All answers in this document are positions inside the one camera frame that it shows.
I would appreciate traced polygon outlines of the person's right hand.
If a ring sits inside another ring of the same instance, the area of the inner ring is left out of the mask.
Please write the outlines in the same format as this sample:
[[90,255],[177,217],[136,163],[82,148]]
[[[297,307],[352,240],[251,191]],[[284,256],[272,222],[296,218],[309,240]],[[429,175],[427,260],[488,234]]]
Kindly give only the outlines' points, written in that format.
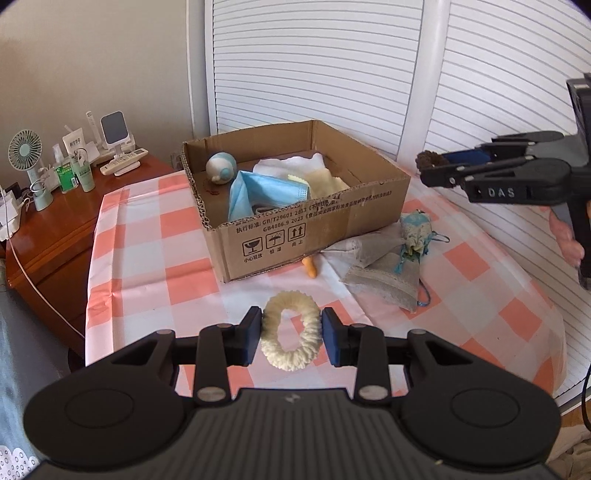
[[572,267],[579,268],[585,256],[583,246],[575,240],[571,227],[560,220],[553,210],[549,214],[549,227],[558,244],[564,260]]

